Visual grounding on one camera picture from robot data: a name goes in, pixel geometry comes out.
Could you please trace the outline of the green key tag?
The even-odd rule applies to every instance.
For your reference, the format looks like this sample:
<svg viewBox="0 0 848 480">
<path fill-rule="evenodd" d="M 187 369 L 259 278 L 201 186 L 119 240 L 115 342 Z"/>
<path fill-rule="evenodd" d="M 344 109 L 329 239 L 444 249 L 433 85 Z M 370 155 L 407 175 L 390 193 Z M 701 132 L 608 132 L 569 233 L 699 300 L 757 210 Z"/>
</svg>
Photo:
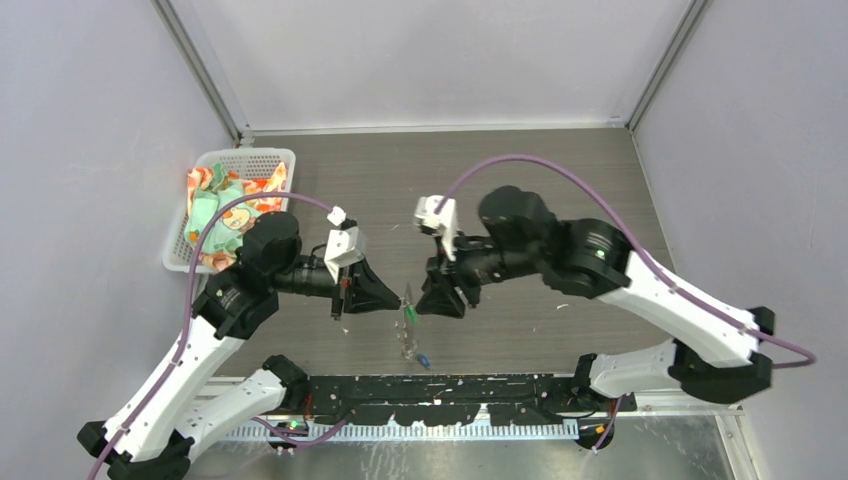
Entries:
<svg viewBox="0 0 848 480">
<path fill-rule="evenodd" d="M 413 305 L 406 305 L 404 307 L 404 316 L 405 320 L 411 324 L 416 324 L 418 322 L 418 316 Z"/>
</svg>

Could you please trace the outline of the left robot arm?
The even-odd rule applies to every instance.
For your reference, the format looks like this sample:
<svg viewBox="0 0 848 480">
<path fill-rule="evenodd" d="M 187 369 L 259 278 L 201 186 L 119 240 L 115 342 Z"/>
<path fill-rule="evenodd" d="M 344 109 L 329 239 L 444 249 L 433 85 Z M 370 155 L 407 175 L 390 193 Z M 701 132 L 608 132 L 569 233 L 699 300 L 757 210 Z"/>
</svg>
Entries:
<svg viewBox="0 0 848 480">
<path fill-rule="evenodd" d="M 323 258 L 305 255 L 294 215 L 259 216 L 236 261 L 190 292 L 187 333 L 119 412 L 81 428 L 79 443 L 112 479 L 181 479 L 206 449 L 248 420 L 304 409 L 309 377 L 281 355 L 207 405 L 193 402 L 278 311 L 281 294 L 326 298 L 334 318 L 399 309 L 400 298 L 370 268 L 362 243 L 358 226 L 347 220 L 330 233 Z"/>
</svg>

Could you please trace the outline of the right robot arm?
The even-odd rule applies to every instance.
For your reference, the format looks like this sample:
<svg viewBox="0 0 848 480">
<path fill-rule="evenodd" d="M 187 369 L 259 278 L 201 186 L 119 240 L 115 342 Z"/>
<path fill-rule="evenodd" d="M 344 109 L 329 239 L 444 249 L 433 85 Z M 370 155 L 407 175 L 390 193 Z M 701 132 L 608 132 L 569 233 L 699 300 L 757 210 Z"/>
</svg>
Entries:
<svg viewBox="0 0 848 480">
<path fill-rule="evenodd" d="M 515 186 L 480 202 L 482 236 L 461 232 L 455 201 L 438 195 L 421 198 L 414 215 L 437 244 L 420 314 L 462 318 L 479 304 L 484 286 L 536 275 L 553 291 L 622 308 L 667 334 L 650 348 L 581 356 L 570 392 L 584 410 L 667 388 L 726 405 L 772 384 L 772 361 L 759 350 L 762 336 L 774 331 L 770 309 L 739 309 L 693 288 L 605 221 L 560 220 L 538 194 Z"/>
</svg>

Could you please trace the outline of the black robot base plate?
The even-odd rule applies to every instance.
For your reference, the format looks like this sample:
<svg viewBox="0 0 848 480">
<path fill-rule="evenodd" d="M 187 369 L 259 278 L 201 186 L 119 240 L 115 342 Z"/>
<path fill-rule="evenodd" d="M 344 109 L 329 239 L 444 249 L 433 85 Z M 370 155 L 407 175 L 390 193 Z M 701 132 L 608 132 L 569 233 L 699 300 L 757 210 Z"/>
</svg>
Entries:
<svg viewBox="0 0 848 480">
<path fill-rule="evenodd" d="M 614 402 L 580 392 L 567 376 L 311 376 L 285 394 L 278 411 L 322 424 L 465 426 L 483 412 L 493 426 L 553 425 L 607 414 Z"/>
</svg>

